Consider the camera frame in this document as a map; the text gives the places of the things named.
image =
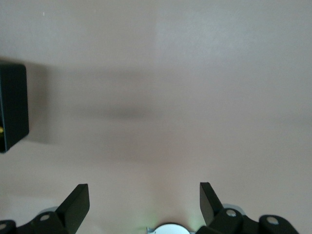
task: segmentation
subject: screw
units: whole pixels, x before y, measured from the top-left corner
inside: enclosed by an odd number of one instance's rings
[[[3,230],[5,228],[6,228],[6,224],[5,223],[0,224],[0,230]]]
[[[267,221],[273,225],[278,225],[278,220],[272,216],[267,217]]]
[[[236,212],[234,210],[227,210],[226,214],[230,217],[236,217]]]
[[[49,214],[45,214],[43,216],[41,216],[40,221],[45,221],[47,219],[49,219],[50,215]]]

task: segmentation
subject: black bracket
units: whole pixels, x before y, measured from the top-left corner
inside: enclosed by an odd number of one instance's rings
[[[0,61],[0,153],[29,133],[26,68]]]
[[[75,234],[90,208],[87,184],[78,185],[55,212],[44,212],[23,226],[0,221],[0,234]]]
[[[210,183],[200,184],[200,209],[206,226],[196,234],[299,234],[282,217],[263,215],[255,222],[235,209],[224,208]]]

